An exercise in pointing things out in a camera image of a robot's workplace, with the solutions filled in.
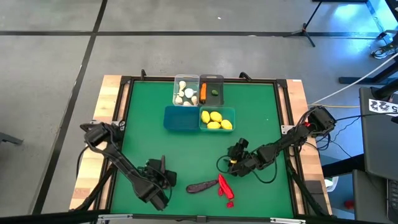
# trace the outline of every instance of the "red chili pepper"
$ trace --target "red chili pepper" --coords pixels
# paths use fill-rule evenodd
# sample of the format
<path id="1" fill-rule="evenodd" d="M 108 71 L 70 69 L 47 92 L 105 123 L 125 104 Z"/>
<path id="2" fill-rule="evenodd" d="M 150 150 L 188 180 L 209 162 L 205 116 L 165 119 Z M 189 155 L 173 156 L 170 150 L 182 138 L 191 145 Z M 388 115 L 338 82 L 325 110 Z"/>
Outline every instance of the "red chili pepper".
<path id="1" fill-rule="evenodd" d="M 228 198 L 229 202 L 227 203 L 228 208 L 232 208 L 234 203 L 232 200 L 234 199 L 234 192 L 232 191 L 231 187 L 229 187 L 225 178 L 218 174 L 218 183 L 220 184 L 220 188 L 218 189 L 218 195 L 222 196 L 225 194 L 226 198 Z"/>

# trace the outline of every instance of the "plastic bin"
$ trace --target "plastic bin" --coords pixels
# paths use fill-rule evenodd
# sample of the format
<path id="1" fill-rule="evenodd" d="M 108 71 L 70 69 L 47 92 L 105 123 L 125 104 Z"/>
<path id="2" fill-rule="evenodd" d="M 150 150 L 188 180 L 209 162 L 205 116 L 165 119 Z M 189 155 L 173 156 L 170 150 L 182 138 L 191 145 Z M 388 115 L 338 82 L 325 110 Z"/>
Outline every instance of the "plastic bin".
<path id="1" fill-rule="evenodd" d="M 229 122 L 231 122 L 232 124 L 232 129 L 223 129 L 223 128 L 219 128 L 219 129 L 208 129 L 207 128 L 207 124 L 204 123 L 201 120 L 201 112 L 202 111 L 208 111 L 209 113 L 213 112 L 213 111 L 217 111 L 219 112 L 223 119 L 227 119 Z M 201 106 L 200 107 L 200 114 L 199 114 L 199 127 L 202 131 L 212 131 L 212 132 L 231 132 L 233 130 L 235 130 L 235 109 L 234 108 L 228 108 L 228 107 L 222 107 L 222 106 Z"/>
<path id="2" fill-rule="evenodd" d="M 197 106 L 166 106 L 163 126 L 169 131 L 199 131 Z"/>
<path id="3" fill-rule="evenodd" d="M 220 106 L 224 104 L 224 76 L 222 75 L 201 75 L 199 89 L 206 83 L 206 100 L 199 99 L 199 104 L 203 106 Z M 218 95 L 213 95 L 212 91 L 217 91 Z"/>
<path id="4" fill-rule="evenodd" d="M 191 105 L 183 105 L 176 103 L 175 99 L 180 91 L 180 81 L 184 81 L 187 85 L 182 90 L 184 91 L 184 96 L 182 97 L 182 102 L 189 102 Z M 185 90 L 191 88 L 194 91 L 193 96 L 197 98 L 197 103 L 192 102 L 192 97 L 187 98 L 185 95 Z M 198 106 L 199 101 L 199 76 L 198 75 L 176 75 L 174 78 L 174 90 L 173 90 L 173 104 L 175 106 Z"/>

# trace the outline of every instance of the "wooden table frame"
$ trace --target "wooden table frame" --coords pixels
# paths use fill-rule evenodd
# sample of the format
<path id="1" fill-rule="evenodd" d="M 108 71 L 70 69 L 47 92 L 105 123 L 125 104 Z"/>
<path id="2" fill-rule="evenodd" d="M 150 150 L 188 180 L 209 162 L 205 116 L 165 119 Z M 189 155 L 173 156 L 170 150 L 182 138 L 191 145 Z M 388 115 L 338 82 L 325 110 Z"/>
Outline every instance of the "wooden table frame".
<path id="1" fill-rule="evenodd" d="M 127 113 L 126 102 L 129 101 L 129 80 L 131 77 L 122 77 L 120 75 L 105 75 L 101 89 L 99 91 L 99 97 L 94 113 L 93 119 L 110 123 L 112 121 L 119 121 Z M 305 99 L 305 93 L 301 80 L 276 80 L 279 84 L 277 98 L 280 99 L 280 108 L 283 124 L 292 124 L 293 121 L 296 123 L 301 115 L 308 110 L 307 101 Z M 314 138 L 308 139 L 309 143 L 316 144 Z M 328 212 L 331 214 L 330 202 L 326 191 L 325 183 L 323 181 L 322 166 L 320 164 L 318 151 L 304 144 L 300 153 L 299 160 L 296 161 L 293 157 L 290 158 L 296 170 L 300 173 L 302 171 L 303 178 L 308 180 L 317 180 L 322 184 L 323 194 L 328 207 Z M 75 190 L 73 192 L 72 201 L 70 208 L 78 207 L 84 199 L 94 189 L 98 183 L 101 173 L 105 171 L 107 166 L 103 161 L 103 156 L 86 150 L 80 165 L 78 178 L 76 180 Z M 104 209 L 107 207 L 106 199 L 108 198 L 109 192 L 109 181 L 104 186 L 101 194 L 101 199 L 96 200 L 91 205 L 90 209 Z M 297 184 L 294 183 L 295 197 L 292 197 L 292 201 L 295 203 L 295 209 L 298 214 L 308 213 L 307 203 L 303 203 L 303 198 Z"/>

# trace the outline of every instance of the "carrot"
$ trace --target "carrot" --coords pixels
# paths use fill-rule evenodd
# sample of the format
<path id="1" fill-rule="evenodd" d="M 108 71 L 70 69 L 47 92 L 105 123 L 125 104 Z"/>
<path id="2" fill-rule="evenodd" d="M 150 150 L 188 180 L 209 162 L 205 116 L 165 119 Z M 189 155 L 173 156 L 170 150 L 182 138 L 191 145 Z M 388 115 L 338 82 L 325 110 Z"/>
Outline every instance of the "carrot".
<path id="1" fill-rule="evenodd" d="M 200 101 L 205 102 L 206 101 L 206 83 L 202 83 L 201 88 L 200 88 Z"/>

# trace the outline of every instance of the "green table surface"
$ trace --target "green table surface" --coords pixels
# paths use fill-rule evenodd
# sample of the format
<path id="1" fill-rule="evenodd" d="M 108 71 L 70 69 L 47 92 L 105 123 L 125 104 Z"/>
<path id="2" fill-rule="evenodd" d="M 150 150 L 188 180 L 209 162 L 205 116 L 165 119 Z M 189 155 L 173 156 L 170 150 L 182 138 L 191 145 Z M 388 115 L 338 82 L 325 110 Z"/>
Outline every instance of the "green table surface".
<path id="1" fill-rule="evenodd" d="M 224 174 L 235 194 L 234 208 L 217 194 L 214 186 L 188 194 L 190 184 L 217 179 L 216 160 L 239 138 L 249 141 L 251 151 L 280 138 L 274 87 L 267 84 L 224 84 L 224 106 L 236 110 L 235 130 L 230 133 L 173 133 L 163 127 L 164 109 L 172 105 L 173 82 L 134 82 L 122 152 L 135 165 L 148 159 L 166 158 L 166 169 L 177 173 L 177 184 L 164 211 L 139 200 L 131 183 L 118 173 L 112 213 L 147 215 L 206 215 L 218 217 L 292 218 L 293 209 L 283 152 L 277 158 L 277 178 L 260 183 L 253 174 L 233 177 Z M 220 162 L 226 170 L 226 162 Z M 257 171 L 263 180 L 274 175 L 274 165 Z"/>

